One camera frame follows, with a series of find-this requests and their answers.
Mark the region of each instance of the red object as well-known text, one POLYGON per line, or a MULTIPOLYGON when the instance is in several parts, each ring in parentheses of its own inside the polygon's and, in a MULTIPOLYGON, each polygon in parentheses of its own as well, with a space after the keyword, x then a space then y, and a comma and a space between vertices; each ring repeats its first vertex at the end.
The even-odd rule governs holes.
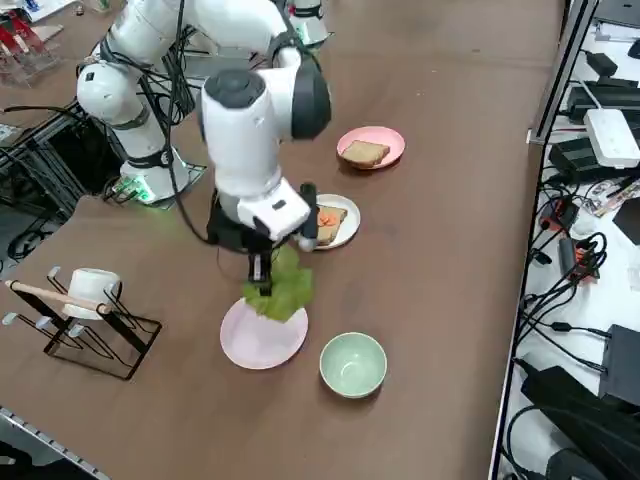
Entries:
POLYGON ((4 43, 4 46, 9 49, 9 53, 13 56, 23 53, 20 45, 18 45, 18 42, 13 38, 13 35, 5 30, 4 27, 0 27, 0 42, 4 43))
POLYGON ((33 73, 33 64, 29 61, 27 55, 25 55, 22 47, 18 45, 18 42, 13 38, 13 35, 3 27, 0 27, 0 42, 7 47, 11 57, 22 66, 27 74, 33 73))
POLYGON ((27 44, 29 50, 33 49, 36 53, 44 53, 44 43, 40 40, 33 30, 24 23, 16 12, 13 10, 9 12, 9 18, 11 18, 11 24, 13 25, 13 29, 16 31, 16 34, 24 40, 24 43, 27 44))

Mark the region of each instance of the metal frame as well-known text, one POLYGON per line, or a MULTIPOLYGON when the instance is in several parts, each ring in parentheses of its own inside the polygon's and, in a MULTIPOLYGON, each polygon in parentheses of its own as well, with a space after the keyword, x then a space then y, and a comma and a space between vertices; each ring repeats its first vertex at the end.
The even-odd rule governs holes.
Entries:
POLYGON ((598 2, 599 0, 574 0, 571 6, 567 24, 560 37, 551 76, 544 89, 538 112, 531 127, 529 135, 531 143, 544 145, 551 134, 558 107, 598 2))
POLYGON ((84 458, 79 457, 75 453, 71 452, 68 448, 63 447, 55 440, 49 438, 36 427, 28 422, 25 422, 22 418, 18 417, 15 413, 3 407, 2 405, 0 405, 0 418, 6 420, 11 426, 35 438, 48 448, 58 453, 62 458, 67 459, 76 467, 81 468, 83 471, 96 478, 97 480, 111 480, 108 476, 91 465, 84 458))

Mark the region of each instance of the sandwich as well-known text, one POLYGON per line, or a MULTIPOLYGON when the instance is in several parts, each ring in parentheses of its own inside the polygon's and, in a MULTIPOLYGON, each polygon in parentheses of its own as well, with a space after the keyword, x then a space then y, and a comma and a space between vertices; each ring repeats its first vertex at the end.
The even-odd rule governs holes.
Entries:
POLYGON ((338 235, 340 225, 347 217, 347 211, 338 207, 318 205, 318 245, 326 246, 338 235))
POLYGON ((354 140, 340 155, 358 168, 373 168, 389 153, 388 145, 354 140))

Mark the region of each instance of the power adapter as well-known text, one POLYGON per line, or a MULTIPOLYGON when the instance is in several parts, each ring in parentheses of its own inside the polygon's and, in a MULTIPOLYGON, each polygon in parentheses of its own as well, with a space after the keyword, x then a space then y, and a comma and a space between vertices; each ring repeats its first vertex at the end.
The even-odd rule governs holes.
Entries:
POLYGON ((587 64, 602 77, 611 77, 618 71, 618 65, 604 53, 592 53, 585 50, 587 64))
POLYGON ((588 110, 584 124, 600 165, 613 168, 638 166, 640 148, 620 110, 588 110))
POLYGON ((608 330, 602 355, 598 395, 608 405, 625 413, 640 411, 640 333, 620 325, 608 330))

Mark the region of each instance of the power strip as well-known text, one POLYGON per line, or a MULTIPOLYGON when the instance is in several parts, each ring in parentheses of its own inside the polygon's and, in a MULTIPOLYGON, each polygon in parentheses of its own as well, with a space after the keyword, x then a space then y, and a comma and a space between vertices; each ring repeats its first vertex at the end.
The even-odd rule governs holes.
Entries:
POLYGON ((620 110, 588 110, 584 125, 600 165, 613 168, 638 166, 640 148, 620 110))
POLYGON ((13 145, 14 142, 20 138, 22 132, 24 132, 24 128, 0 123, 0 147, 6 148, 13 145))

